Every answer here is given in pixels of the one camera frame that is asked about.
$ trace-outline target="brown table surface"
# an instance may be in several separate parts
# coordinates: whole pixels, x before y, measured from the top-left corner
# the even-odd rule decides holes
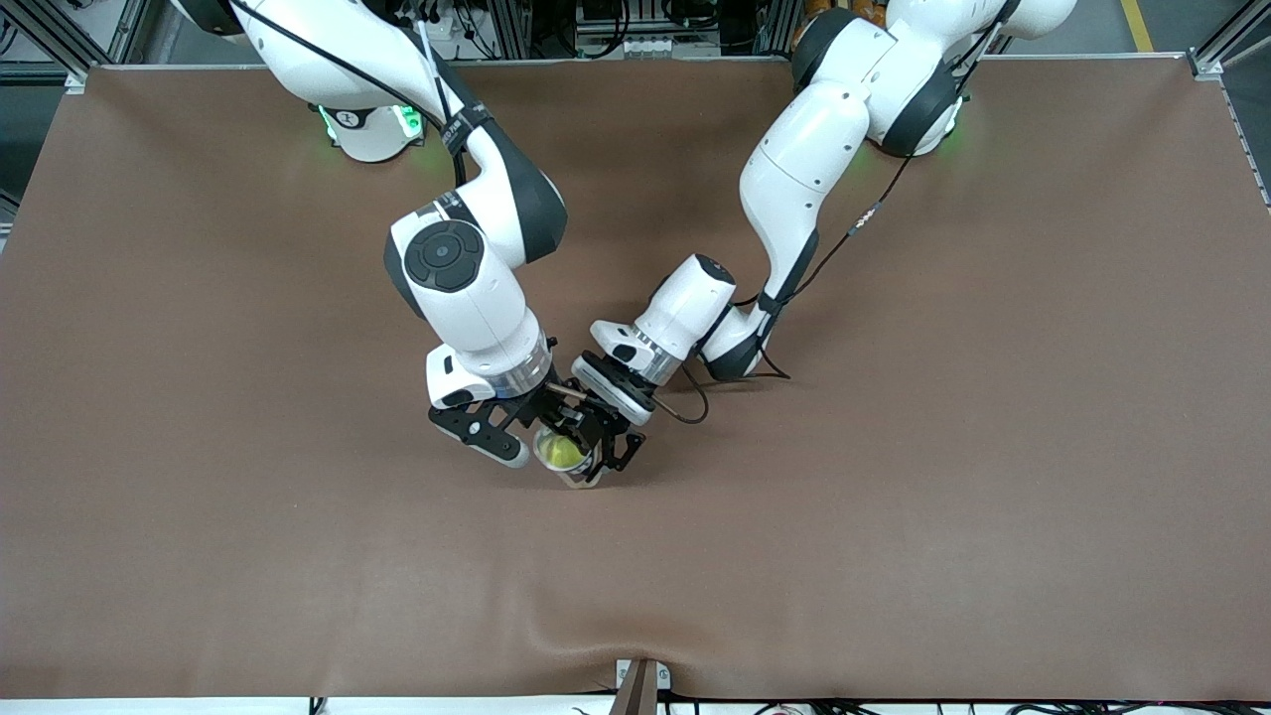
[[[558,366],[689,251],[766,259],[785,65],[465,71],[555,179]],[[1271,218],[1181,60],[994,61],[713,389],[571,493],[425,420],[381,265],[437,146],[330,149],[263,71],[95,71],[0,259],[0,693],[1271,698]],[[896,161],[834,192],[836,236]],[[695,399],[676,384],[669,400]]]

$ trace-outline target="black strap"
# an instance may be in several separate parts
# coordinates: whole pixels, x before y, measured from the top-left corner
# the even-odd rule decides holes
[[[493,118],[494,117],[491,116],[489,110],[486,109],[486,104],[480,102],[459,109],[459,112],[454,117],[450,117],[450,121],[446,122],[446,128],[441,131],[441,142],[446,145],[446,151],[450,151],[451,156],[458,156],[459,151],[463,150],[464,144],[468,142],[468,137],[472,132],[477,131],[477,127],[492,121]]]

